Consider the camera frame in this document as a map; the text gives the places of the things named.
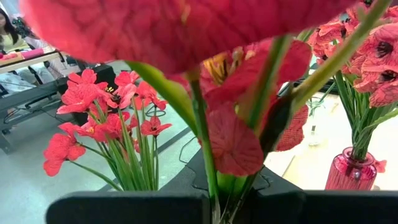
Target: flower stem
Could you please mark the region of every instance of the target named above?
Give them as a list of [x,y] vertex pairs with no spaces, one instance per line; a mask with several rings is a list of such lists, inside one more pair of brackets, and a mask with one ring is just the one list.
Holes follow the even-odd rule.
[[69,162],[71,162],[74,165],[76,165],[76,166],[78,166],[78,167],[80,167],[80,168],[82,168],[84,170],[87,170],[88,172],[91,172],[92,174],[96,175],[97,177],[103,179],[106,183],[108,183],[110,186],[112,186],[115,190],[123,191],[117,184],[115,184],[111,179],[107,178],[105,175],[103,175],[103,174],[101,174],[101,173],[99,173],[99,172],[97,172],[97,171],[95,171],[95,170],[93,170],[91,168],[88,168],[87,166],[83,166],[83,165],[81,165],[81,164],[79,164],[77,162],[74,162],[74,161],[69,161]]
[[213,153],[211,151],[211,144],[205,114],[205,101],[201,94],[199,77],[199,69],[187,72],[187,78],[190,82],[190,86],[192,89],[192,106],[193,113],[195,115],[198,138],[201,140],[203,157],[205,159],[205,170],[209,186],[209,196],[211,207],[213,209],[213,223],[218,223],[220,220],[221,212],[220,203],[218,200],[216,169],[213,160]]
[[375,1],[373,8],[358,29],[345,40],[342,48],[310,75],[293,92],[295,97],[294,111],[299,110],[345,63],[355,50],[363,43],[374,23],[384,14],[392,0]]
[[254,99],[250,106],[242,105],[244,110],[245,108],[251,108],[251,112],[248,113],[249,116],[246,116],[245,120],[248,127],[253,130],[261,126],[259,120],[262,118],[265,110],[268,109],[270,96],[275,91],[275,82],[279,67],[289,49],[291,41],[292,37],[290,35],[283,35],[273,41],[267,60],[262,68],[260,79],[254,90]]

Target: pink glass vase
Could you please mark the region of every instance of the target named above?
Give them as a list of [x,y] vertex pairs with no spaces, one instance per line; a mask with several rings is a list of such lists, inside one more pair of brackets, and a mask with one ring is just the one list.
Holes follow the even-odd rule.
[[366,153],[364,161],[351,158],[352,147],[347,147],[331,163],[326,190],[370,190],[376,179],[374,157]]

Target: flower petal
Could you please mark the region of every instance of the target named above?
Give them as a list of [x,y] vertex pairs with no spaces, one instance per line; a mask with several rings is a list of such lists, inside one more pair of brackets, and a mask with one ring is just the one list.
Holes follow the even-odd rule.
[[128,72],[121,72],[115,79],[114,79],[115,84],[117,86],[126,86],[131,83],[130,79],[130,73]]
[[239,119],[231,103],[224,104],[207,116],[215,165],[223,174],[251,175],[263,163],[260,142],[244,121]]
[[89,62],[124,59],[175,74],[240,45],[329,21],[356,0],[25,0],[26,21]]
[[69,147],[73,146],[75,141],[69,136],[56,133],[49,141],[49,146],[43,152],[44,157],[48,160],[65,159],[68,155]]
[[287,151],[300,144],[304,139],[303,125],[307,122],[308,107],[303,106],[294,114],[289,127],[283,132],[276,151]]
[[43,164],[44,171],[50,177],[57,175],[60,172],[62,160],[47,160]]
[[75,161],[80,156],[84,155],[84,153],[86,153],[86,149],[83,146],[76,144],[69,148],[68,159]]

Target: flower center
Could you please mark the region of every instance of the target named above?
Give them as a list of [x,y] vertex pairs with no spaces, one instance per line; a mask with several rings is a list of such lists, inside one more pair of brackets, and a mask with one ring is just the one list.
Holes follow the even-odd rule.
[[218,54],[205,60],[203,65],[209,71],[215,83],[220,85],[242,64],[243,60],[249,59],[254,56],[254,54],[254,52],[248,51],[244,57],[243,48],[236,47],[231,55],[228,55],[225,52]]
[[387,54],[390,54],[393,50],[394,47],[390,43],[382,41],[377,46],[377,57],[382,58]]
[[122,100],[122,98],[119,95],[113,95],[112,96],[112,101],[117,103],[117,104],[120,104],[121,100]]
[[386,70],[381,73],[381,78],[384,82],[388,82],[397,78],[397,73],[392,70]]

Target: black hair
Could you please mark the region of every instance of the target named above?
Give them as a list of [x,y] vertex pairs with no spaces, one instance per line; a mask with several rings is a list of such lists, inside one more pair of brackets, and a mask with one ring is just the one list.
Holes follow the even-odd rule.
[[[6,12],[4,12],[4,10],[2,10],[1,8],[0,8],[0,14],[2,14],[6,18],[6,25],[4,25],[4,30],[8,34],[11,34],[12,41],[15,44],[19,39],[18,33],[15,30],[15,27],[11,24],[10,18],[8,17]],[[3,37],[1,37],[1,35],[0,35],[0,42],[3,42]]]

